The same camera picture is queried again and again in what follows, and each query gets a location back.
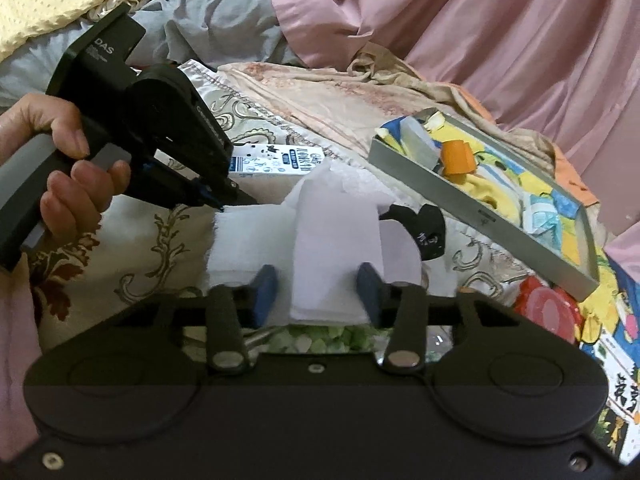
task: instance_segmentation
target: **fingernail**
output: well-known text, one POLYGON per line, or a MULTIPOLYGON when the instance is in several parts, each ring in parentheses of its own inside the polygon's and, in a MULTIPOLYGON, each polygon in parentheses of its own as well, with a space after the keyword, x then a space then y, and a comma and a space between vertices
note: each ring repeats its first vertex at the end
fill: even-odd
POLYGON ((116 162, 116 164, 120 168, 122 168, 122 171, 125 172, 127 177, 131 176, 131 166, 129 165, 129 163, 126 160, 119 160, 118 162, 116 162))
POLYGON ((80 157, 86 157, 89 155, 89 143, 86 142, 86 138, 82 130, 74 131, 74 143, 80 157))
POLYGON ((49 173, 49 178, 47 179, 47 187, 50 186, 51 182, 55 182, 57 179, 59 179, 61 175, 64 175, 64 173, 62 173, 62 171, 60 170, 54 170, 49 173))
POLYGON ((62 209, 62 206, 52 192, 50 191, 44 192, 44 194, 42 195, 42 199, 44 200, 44 203, 47 205, 47 207, 51 210, 53 214, 59 214, 60 210, 62 209))

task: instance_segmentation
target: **metal screw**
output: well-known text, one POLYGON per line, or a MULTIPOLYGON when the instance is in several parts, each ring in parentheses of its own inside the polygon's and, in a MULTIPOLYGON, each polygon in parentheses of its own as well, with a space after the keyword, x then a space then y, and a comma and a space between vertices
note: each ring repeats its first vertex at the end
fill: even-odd
POLYGON ((320 363, 312 363, 309 365, 309 368, 307 368, 307 370, 309 370, 312 374, 321 374, 322 372, 324 372, 324 365, 321 365, 320 363))
POLYGON ((65 461, 58 453, 45 453, 42 456, 42 465, 49 471, 57 471, 64 467, 65 461))
POLYGON ((389 362, 397 368, 413 368, 420 364, 420 356, 409 350, 397 350, 387 357, 389 362))
POLYGON ((216 368, 230 370, 232 368, 238 368, 244 362, 244 357, 240 352, 224 351, 215 354, 212 361, 216 368))
POLYGON ((584 473, 590 466, 589 459, 580 453, 574 454, 569 459, 569 469, 574 473, 584 473))

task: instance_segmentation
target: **pink fabric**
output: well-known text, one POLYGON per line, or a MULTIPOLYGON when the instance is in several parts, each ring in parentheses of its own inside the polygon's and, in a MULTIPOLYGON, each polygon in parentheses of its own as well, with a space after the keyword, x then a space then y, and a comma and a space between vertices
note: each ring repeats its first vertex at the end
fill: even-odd
POLYGON ((22 383, 40 355, 26 258, 11 276, 0 272, 0 460, 7 462, 38 436, 22 383))
POLYGON ((272 0, 293 50, 344 70, 381 44, 538 130, 581 173, 640 78, 640 0, 272 0))
POLYGON ((636 283, 640 283, 640 222, 607 244, 604 250, 636 283))
POLYGON ((582 174, 600 198, 598 220, 615 235, 640 222, 640 86, 631 95, 598 156, 582 174))

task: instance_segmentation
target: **finger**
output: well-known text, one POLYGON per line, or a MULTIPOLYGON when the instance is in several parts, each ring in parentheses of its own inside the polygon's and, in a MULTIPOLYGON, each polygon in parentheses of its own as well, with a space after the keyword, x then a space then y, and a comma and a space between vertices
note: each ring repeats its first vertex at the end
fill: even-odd
POLYGON ((50 191, 44 192, 40 199, 40 214, 57 246, 68 244, 78 236, 76 220, 71 211, 50 191))
POLYGON ((94 231, 100 222, 100 213, 87 192, 75 180, 61 171, 54 171, 47 179, 47 190, 73 215, 76 234, 94 231))
POLYGON ((78 108, 63 99, 27 94, 0 116, 0 164, 35 132, 51 130, 56 147, 72 158, 83 158, 89 147, 78 108))
POLYGON ((109 173, 87 160, 80 160, 71 168, 71 178, 84 189, 98 212, 109 207, 114 195, 114 184, 109 173))
POLYGON ((131 168, 129 164, 123 160, 116 162, 109 170, 111 180, 113 181, 113 194, 120 195, 129 187, 131 179, 131 168))

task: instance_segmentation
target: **folded white cloth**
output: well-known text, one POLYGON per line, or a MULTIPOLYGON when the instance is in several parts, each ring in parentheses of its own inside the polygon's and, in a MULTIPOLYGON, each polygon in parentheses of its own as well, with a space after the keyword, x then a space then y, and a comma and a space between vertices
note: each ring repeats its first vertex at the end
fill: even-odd
POLYGON ((249 283, 269 264, 279 284, 267 324, 367 323, 355 286, 362 263, 387 282, 421 281, 414 240, 399 222, 378 220, 392 202, 369 171, 329 161, 281 205, 227 207, 216 216, 204 288, 249 283))
POLYGON ((363 324, 356 274, 369 262, 384 276, 376 204, 309 180, 300 190, 293 254, 291 317, 363 324))
POLYGON ((264 265, 275 267, 278 294, 268 325, 289 322, 296 211, 283 205, 226 207, 216 215, 207 261, 206 290, 222 283, 244 285, 264 265))

